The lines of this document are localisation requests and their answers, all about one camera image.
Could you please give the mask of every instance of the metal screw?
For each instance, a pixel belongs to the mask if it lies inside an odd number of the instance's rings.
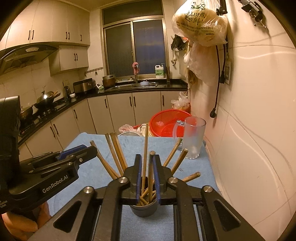
[[[93,190],[94,190],[93,187],[90,187],[90,186],[87,186],[87,187],[83,188],[83,191],[85,193],[91,193]]]
[[[168,181],[169,181],[170,183],[176,183],[176,182],[178,181],[178,178],[176,178],[176,177],[170,177],[170,178],[168,179]]]
[[[120,183],[126,183],[128,181],[128,178],[127,177],[120,177],[120,178],[118,178],[118,181]]]
[[[204,191],[211,192],[211,191],[213,191],[213,188],[211,186],[204,186]]]

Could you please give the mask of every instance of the lower cabinet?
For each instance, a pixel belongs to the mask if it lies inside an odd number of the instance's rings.
[[[97,134],[114,132],[107,96],[97,96],[87,100]]]
[[[152,116],[161,111],[160,91],[134,92],[133,105],[136,125],[149,122]]]
[[[119,134],[119,128],[125,124],[136,125],[132,93],[108,95],[110,115],[114,131]]]
[[[33,156],[63,150],[50,122],[41,127],[25,143]]]
[[[87,99],[72,106],[72,110],[80,133],[96,134]]]
[[[71,108],[53,118],[50,122],[52,124],[54,134],[57,136],[57,139],[63,149],[65,149],[71,141],[80,134]]]
[[[161,91],[161,110],[169,110],[173,104],[171,100],[178,100],[180,91]]]
[[[33,157],[32,154],[30,153],[26,143],[22,144],[19,147],[19,152],[20,152],[20,155],[19,155],[20,161],[23,161],[23,160]]]

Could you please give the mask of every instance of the blue tablecloth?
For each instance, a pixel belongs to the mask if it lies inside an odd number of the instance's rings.
[[[126,158],[126,162],[128,166],[132,166],[136,154],[143,155],[144,138],[132,136],[119,136],[118,138]],[[114,170],[116,170],[115,162],[112,158],[104,135],[81,133],[66,149],[82,144],[90,146],[90,140],[94,140],[102,156],[114,168]],[[149,137],[148,152],[154,150],[156,154],[160,156],[161,162],[163,163],[171,152],[174,144],[175,140],[170,137]],[[179,154],[180,151],[175,153],[168,165],[169,168],[173,166]],[[200,156],[197,159],[184,159],[178,170],[175,172],[174,176],[179,179],[183,179],[184,177],[187,177],[197,171],[201,173],[201,176],[188,182],[188,185],[195,187],[210,185],[218,191],[211,164],[204,146],[202,146]],[[99,188],[107,186],[108,183],[112,181],[111,177],[108,175],[107,171],[104,169],[102,163],[97,157],[80,165],[78,174],[78,180],[70,184],[48,201],[51,215],[57,213],[58,210],[60,210],[85,186]],[[197,217],[196,207],[194,207],[194,209],[195,215]],[[144,239],[147,241],[174,240],[172,206],[159,206],[153,215],[146,218],[141,218],[134,215],[129,206],[123,206],[122,220],[124,220],[124,222],[121,223],[120,230],[120,240],[122,241],[138,241]]]

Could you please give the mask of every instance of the cabinet door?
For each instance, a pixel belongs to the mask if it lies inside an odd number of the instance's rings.
[[[54,1],[51,33],[53,42],[67,42],[67,4]]]
[[[97,134],[114,132],[107,97],[97,96],[87,100]]]
[[[112,123],[117,134],[119,134],[118,129],[125,124],[136,125],[131,93],[108,95],[107,98]]]
[[[64,111],[50,122],[63,149],[79,135],[79,129],[71,108]]]
[[[10,26],[7,29],[6,33],[4,34],[3,38],[0,40],[0,51],[3,50],[3,49],[5,49],[9,30],[10,30]]]
[[[161,91],[161,110],[169,110],[173,104],[171,100],[179,98],[180,91]]]
[[[81,44],[90,45],[89,39],[89,12],[78,9],[78,29]]]
[[[50,122],[34,133],[34,135],[26,141],[26,145],[33,156],[41,155],[50,151],[62,151],[62,147]]]
[[[31,2],[13,21],[10,26],[6,48],[30,43],[32,24],[38,2],[38,0]]]
[[[76,54],[74,46],[60,45],[59,63],[61,71],[76,68]]]
[[[160,91],[133,93],[136,125],[150,121],[151,117],[161,111]]]
[[[67,5],[68,42],[80,43],[78,31],[78,7]]]
[[[86,132],[87,134],[96,134],[87,99],[72,106],[72,110],[80,133]]]
[[[19,151],[20,151],[20,156],[19,156],[20,161],[23,161],[23,160],[33,157],[32,154],[30,153],[26,143],[22,144],[19,147]]]
[[[54,1],[40,0],[35,13],[30,43],[52,40],[52,11]]]
[[[89,59],[87,57],[87,47],[75,46],[76,53],[76,68],[83,68],[89,66]]]

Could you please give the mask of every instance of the frosted glass mug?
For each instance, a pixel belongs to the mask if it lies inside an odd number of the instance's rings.
[[[177,120],[173,129],[173,137],[177,137],[176,132],[178,126],[184,127],[182,150],[185,148],[188,149],[188,153],[186,155],[187,159],[195,159],[199,156],[205,133],[205,125],[206,121],[196,116],[187,117],[184,122]]]

